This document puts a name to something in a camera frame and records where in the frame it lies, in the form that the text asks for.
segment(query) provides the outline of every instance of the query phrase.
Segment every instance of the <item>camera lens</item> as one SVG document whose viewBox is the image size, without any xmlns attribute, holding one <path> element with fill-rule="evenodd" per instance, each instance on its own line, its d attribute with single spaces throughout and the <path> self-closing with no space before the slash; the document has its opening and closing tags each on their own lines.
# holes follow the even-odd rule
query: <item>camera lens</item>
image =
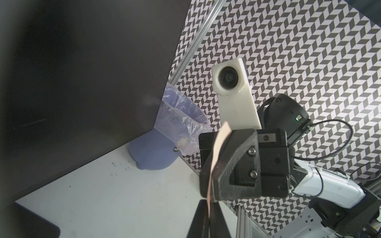
<svg viewBox="0 0 381 238">
<path fill-rule="evenodd" d="M 238 83 L 238 74 L 232 67 L 225 67 L 219 75 L 219 82 L 226 89 L 234 88 Z"/>
</svg>

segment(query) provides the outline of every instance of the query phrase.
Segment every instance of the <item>black and white chevron pattern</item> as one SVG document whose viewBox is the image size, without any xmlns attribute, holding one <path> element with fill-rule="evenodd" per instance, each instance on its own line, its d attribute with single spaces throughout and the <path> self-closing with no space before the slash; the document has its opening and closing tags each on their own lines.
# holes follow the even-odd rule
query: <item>black and white chevron pattern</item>
<svg viewBox="0 0 381 238">
<path fill-rule="evenodd" d="M 185 19 L 184 29 L 180 36 L 180 41 L 177 46 L 176 56 L 172 63 L 172 69 L 168 79 L 172 76 L 174 70 L 179 64 L 182 56 L 187 50 L 189 44 L 193 40 L 197 30 L 204 21 L 207 13 L 213 4 L 212 0 L 192 0 L 188 10 L 188 15 Z"/>
<path fill-rule="evenodd" d="M 228 0 L 178 88 L 218 130 L 211 67 L 243 57 L 257 107 L 276 93 L 285 93 L 315 122 L 340 118 L 354 127 L 350 146 L 316 163 L 352 172 L 368 161 L 380 161 L 380 40 L 380 27 L 343 0 Z M 297 143 L 296 154 L 328 154 L 348 135 L 339 123 L 319 125 Z M 197 154 L 187 160 L 200 170 Z M 364 167 L 354 177 L 368 178 L 377 170 L 376 165 Z M 292 196 L 230 201 L 232 206 L 238 203 L 273 234 L 300 214 L 308 200 Z"/>
</svg>

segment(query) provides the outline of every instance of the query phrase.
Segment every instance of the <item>white plastic housing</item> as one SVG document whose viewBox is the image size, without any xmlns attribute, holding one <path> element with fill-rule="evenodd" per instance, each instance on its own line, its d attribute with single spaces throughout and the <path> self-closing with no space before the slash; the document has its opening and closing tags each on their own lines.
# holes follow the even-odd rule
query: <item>white plastic housing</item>
<svg viewBox="0 0 381 238">
<path fill-rule="evenodd" d="M 295 159 L 295 163 L 306 169 L 308 174 L 296 186 L 294 193 L 300 195 L 307 194 L 308 196 L 318 194 L 322 188 L 322 182 L 314 165 L 297 159 Z M 343 178 L 343 174 L 325 170 L 319 172 L 324 182 L 323 193 L 319 198 L 336 203 L 343 208 L 352 208 L 365 197 L 361 187 L 352 180 Z"/>
<path fill-rule="evenodd" d="M 220 72 L 228 66 L 234 68 L 238 74 L 238 83 L 232 89 L 224 88 L 219 81 Z M 218 97 L 221 125 L 227 121 L 232 130 L 262 129 L 243 59 L 236 58 L 213 66 L 212 78 L 213 90 Z"/>
</svg>

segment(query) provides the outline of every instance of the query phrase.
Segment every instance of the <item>screw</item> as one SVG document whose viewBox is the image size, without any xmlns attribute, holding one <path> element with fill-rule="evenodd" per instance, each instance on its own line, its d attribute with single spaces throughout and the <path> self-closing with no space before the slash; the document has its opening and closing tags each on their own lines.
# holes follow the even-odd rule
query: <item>screw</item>
<svg viewBox="0 0 381 238">
<path fill-rule="evenodd" d="M 251 156 L 255 156 L 255 154 L 257 153 L 257 151 L 255 150 L 254 147 L 251 147 L 247 150 L 247 153 Z"/>
<path fill-rule="evenodd" d="M 252 178 L 252 179 L 256 179 L 256 178 L 258 177 L 258 173 L 257 173 L 257 171 L 255 171 L 255 170 L 251 170 L 251 171 L 249 172 L 249 177 Z"/>
</svg>

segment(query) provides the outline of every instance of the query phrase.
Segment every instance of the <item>dark screen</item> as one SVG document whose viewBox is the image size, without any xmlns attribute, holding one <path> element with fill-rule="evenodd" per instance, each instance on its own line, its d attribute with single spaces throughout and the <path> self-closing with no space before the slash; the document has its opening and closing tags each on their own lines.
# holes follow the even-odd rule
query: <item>dark screen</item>
<svg viewBox="0 0 381 238">
<path fill-rule="evenodd" d="M 189 4 L 0 3 L 0 207 L 153 128 Z"/>
</svg>

